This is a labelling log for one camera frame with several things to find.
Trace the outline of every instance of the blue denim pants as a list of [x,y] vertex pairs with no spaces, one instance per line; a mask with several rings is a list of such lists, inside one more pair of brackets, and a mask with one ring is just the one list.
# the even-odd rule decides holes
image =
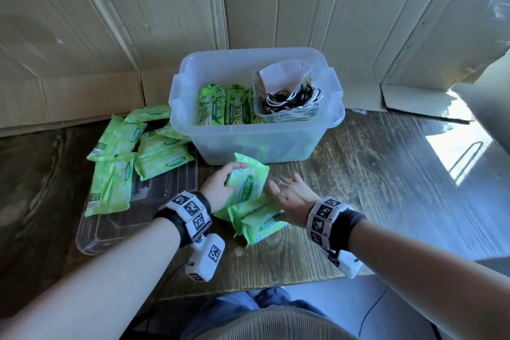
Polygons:
[[327,317],[304,300],[291,301],[290,295],[281,287],[231,293],[211,298],[184,330],[181,340],[194,340],[201,334],[223,327],[246,313],[271,305],[293,306]]

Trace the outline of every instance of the wooden table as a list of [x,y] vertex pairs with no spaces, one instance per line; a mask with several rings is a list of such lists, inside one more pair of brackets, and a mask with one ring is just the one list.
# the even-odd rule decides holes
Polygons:
[[[76,248],[75,236],[93,172],[85,157],[106,124],[0,139],[0,317],[91,260]],[[200,183],[214,170],[201,161]],[[270,172],[298,172],[319,195],[471,260],[510,255],[510,157],[476,122],[348,112],[308,160],[271,164]],[[247,248],[226,222],[216,220],[212,231],[226,241],[213,280],[197,283],[180,274],[162,298],[341,275],[293,226]],[[189,250],[179,251],[168,271]]]

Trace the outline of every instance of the forearm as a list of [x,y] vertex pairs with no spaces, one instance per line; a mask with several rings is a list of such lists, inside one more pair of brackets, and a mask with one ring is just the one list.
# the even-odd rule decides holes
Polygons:
[[119,338],[179,248],[174,224],[157,218],[30,303],[4,339]]
[[354,227],[349,249],[452,336],[507,338],[510,333],[507,277],[369,221]]

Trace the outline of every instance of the black cord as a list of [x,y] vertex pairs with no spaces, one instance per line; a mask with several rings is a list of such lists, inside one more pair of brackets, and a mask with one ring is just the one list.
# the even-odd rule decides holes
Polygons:
[[161,285],[160,289],[158,290],[158,292],[156,293],[156,298],[154,300],[154,302],[152,303],[152,306],[150,307],[150,309],[148,310],[148,312],[151,312],[152,311],[152,314],[150,315],[150,317],[147,319],[147,324],[145,325],[145,333],[147,333],[149,331],[149,323],[150,323],[150,319],[153,318],[155,315],[156,315],[156,304],[158,303],[158,300],[160,298],[160,295],[161,295],[161,292],[163,291],[163,289],[165,288],[165,285],[166,283],[168,282],[169,279],[172,278],[172,276],[178,271],[180,270],[182,267],[184,266],[193,266],[194,263],[193,262],[186,262],[186,263],[182,263],[180,264],[179,266],[177,266],[166,278],[165,280],[163,281],[163,285]]
[[381,296],[377,299],[376,302],[374,302],[374,304],[370,307],[370,309],[368,310],[368,312],[365,314],[365,317],[363,317],[363,320],[361,321],[361,325],[360,325],[360,331],[358,332],[358,337],[361,337],[361,330],[363,329],[363,324],[365,323],[365,320],[368,316],[368,314],[372,311],[373,308],[375,308],[375,305],[377,305],[379,303],[380,300],[383,299],[384,295],[388,292],[388,290],[390,290],[390,287],[388,286],[386,288],[386,290],[381,294]]

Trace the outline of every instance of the person's left hand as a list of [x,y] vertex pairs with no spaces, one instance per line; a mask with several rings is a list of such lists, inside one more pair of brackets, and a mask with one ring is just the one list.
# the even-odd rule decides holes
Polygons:
[[246,163],[226,163],[222,169],[209,176],[200,188],[202,195],[206,197],[211,205],[211,213],[216,213],[225,206],[227,200],[236,191],[234,185],[225,187],[226,179],[233,169],[248,168]]

